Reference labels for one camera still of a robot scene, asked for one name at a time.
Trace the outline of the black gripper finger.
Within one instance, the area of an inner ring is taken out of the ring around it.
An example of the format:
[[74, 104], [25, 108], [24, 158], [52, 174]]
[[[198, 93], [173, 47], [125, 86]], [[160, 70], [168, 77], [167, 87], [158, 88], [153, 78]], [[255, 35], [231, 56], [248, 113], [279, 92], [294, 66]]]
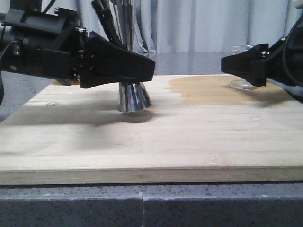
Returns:
[[155, 70], [152, 59], [112, 44], [95, 32], [89, 34], [82, 65], [81, 88], [151, 81]]

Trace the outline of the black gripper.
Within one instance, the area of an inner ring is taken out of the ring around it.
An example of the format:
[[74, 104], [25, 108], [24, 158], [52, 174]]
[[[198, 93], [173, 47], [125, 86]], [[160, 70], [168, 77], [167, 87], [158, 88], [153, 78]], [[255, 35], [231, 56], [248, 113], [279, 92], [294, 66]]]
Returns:
[[291, 87], [302, 87], [303, 26], [301, 23], [302, 20], [297, 20], [288, 35], [280, 38], [272, 46], [257, 44], [245, 52], [223, 57], [221, 71], [240, 77], [255, 87], [265, 86], [267, 79]]
[[87, 31], [76, 11], [57, 15], [9, 9], [0, 15], [0, 69], [73, 84], [80, 71], [80, 52]]

